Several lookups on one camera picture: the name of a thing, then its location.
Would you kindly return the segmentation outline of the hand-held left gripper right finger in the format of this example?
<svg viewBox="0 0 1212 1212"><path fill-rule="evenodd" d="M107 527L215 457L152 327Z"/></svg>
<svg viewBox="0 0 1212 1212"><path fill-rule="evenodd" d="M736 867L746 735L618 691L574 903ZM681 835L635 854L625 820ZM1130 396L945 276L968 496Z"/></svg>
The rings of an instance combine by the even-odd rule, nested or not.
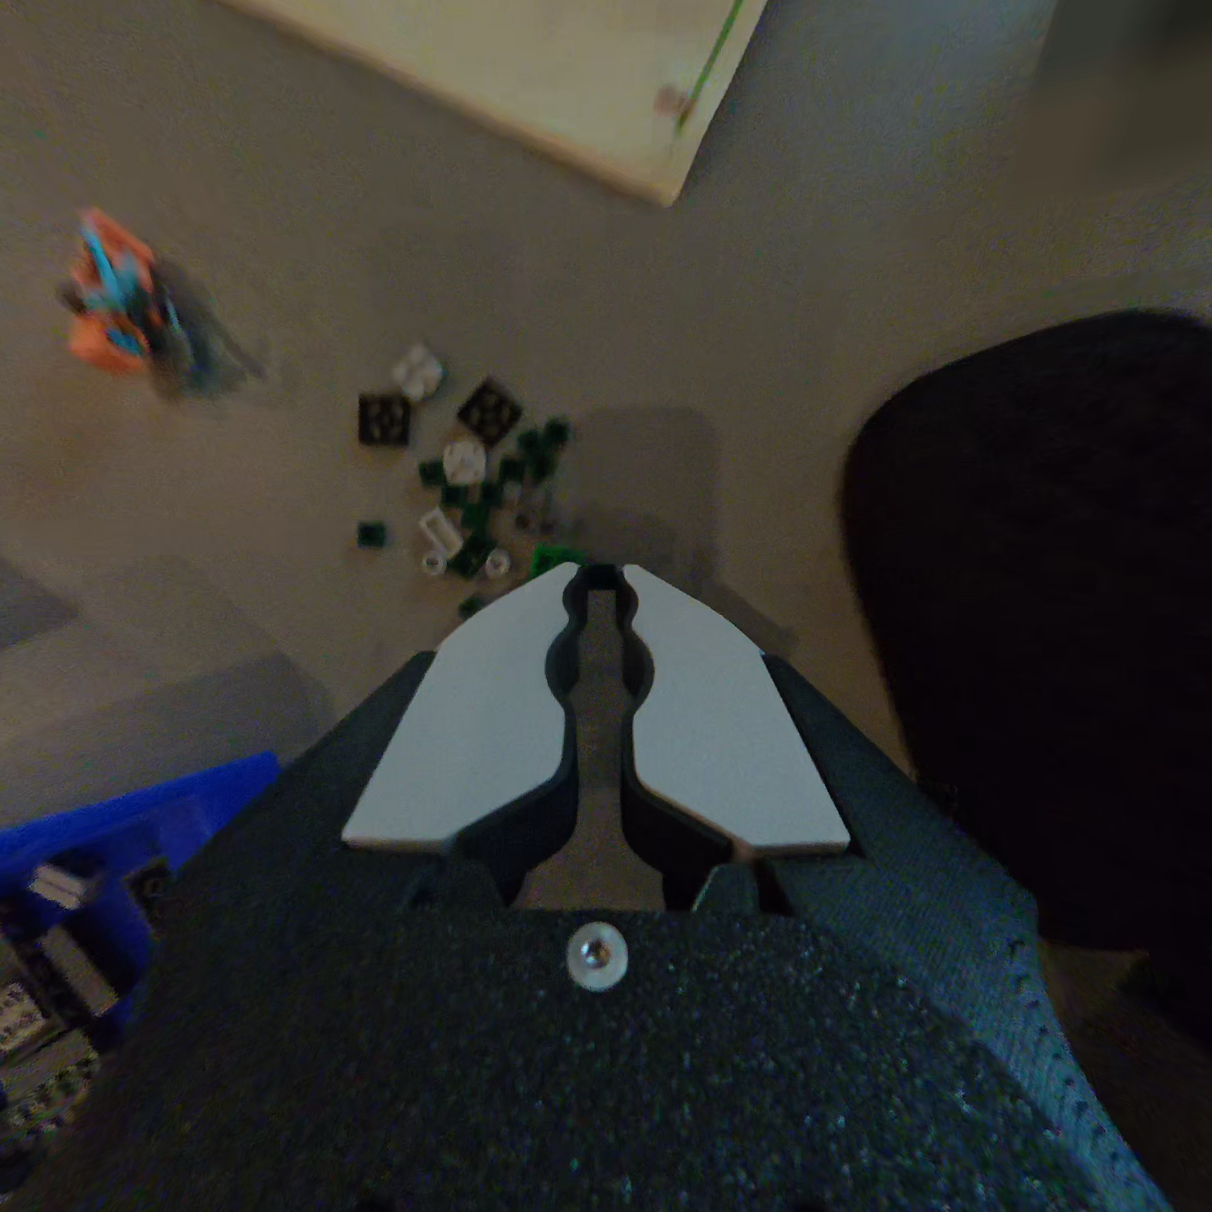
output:
<svg viewBox="0 0 1212 1212"><path fill-rule="evenodd" d="M621 820L665 907L691 908L719 867L851 848L762 647L636 564L619 569L619 631Z"/></svg>

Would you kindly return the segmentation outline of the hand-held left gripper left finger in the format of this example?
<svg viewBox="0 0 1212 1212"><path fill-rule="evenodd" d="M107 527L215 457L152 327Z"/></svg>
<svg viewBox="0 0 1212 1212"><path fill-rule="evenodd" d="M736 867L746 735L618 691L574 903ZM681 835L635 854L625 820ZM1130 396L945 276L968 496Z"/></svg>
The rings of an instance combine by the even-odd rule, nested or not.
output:
<svg viewBox="0 0 1212 1212"><path fill-rule="evenodd" d="M462 623L433 652L342 841L479 862L512 903L577 823L580 634L574 562Z"/></svg>

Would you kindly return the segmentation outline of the pile of small bricks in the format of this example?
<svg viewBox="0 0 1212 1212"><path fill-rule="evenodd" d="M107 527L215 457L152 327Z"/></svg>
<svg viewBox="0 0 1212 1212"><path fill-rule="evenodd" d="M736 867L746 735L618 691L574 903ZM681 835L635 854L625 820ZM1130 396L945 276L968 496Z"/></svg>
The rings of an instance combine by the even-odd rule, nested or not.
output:
<svg viewBox="0 0 1212 1212"><path fill-rule="evenodd" d="M390 373L390 386L362 390L355 434L364 450L411 444L414 413L437 398L447 366L426 343L413 343ZM485 610L511 588L560 565L592 556L560 538L558 474L573 425L561 413L527 422L521 398L488 375L453 415L442 448L416 463L429 506L419 514L419 571L433 581L473 585L457 618Z"/></svg>

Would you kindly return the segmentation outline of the brick building instruction booklet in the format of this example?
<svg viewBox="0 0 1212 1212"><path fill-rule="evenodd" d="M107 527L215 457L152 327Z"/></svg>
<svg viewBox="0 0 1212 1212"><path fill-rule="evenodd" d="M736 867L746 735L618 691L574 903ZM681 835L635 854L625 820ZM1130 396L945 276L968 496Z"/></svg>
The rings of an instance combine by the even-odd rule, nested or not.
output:
<svg viewBox="0 0 1212 1212"><path fill-rule="evenodd" d="M603 184L681 194L766 1L225 1Z"/></svg>

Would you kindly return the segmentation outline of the blue plastic bin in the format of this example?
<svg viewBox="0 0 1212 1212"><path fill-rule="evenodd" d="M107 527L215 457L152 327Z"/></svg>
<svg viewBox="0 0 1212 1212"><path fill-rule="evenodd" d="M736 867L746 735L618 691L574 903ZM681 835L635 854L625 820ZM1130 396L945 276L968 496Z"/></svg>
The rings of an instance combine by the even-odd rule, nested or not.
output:
<svg viewBox="0 0 1212 1212"><path fill-rule="evenodd" d="M56 854L84 851L100 855L108 865L162 854L173 868L163 897L163 931L167 893L175 875L264 792L279 771L277 755L263 751L139 792L3 828L2 900L15 891L33 865ZM149 963L162 931L150 950Z"/></svg>

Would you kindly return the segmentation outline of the heap of assorted bricks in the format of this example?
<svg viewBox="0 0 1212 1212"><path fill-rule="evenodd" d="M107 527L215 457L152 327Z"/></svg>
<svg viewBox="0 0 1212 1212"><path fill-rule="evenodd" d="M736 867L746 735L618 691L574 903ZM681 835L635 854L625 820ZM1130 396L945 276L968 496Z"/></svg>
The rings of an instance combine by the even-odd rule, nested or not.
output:
<svg viewBox="0 0 1212 1212"><path fill-rule="evenodd" d="M4 1181L48 1157L118 1048L163 926L170 861L68 851L3 895Z"/></svg>

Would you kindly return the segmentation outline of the orange and teal brick figure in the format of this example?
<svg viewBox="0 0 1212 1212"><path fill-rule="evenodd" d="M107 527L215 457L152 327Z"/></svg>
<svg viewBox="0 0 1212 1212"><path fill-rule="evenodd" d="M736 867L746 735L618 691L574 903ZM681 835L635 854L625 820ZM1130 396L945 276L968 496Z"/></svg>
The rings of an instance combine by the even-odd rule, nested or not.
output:
<svg viewBox="0 0 1212 1212"><path fill-rule="evenodd" d="M146 240L98 207L82 209L59 297L68 350L114 377L147 379L167 396L222 385L222 341L198 291Z"/></svg>

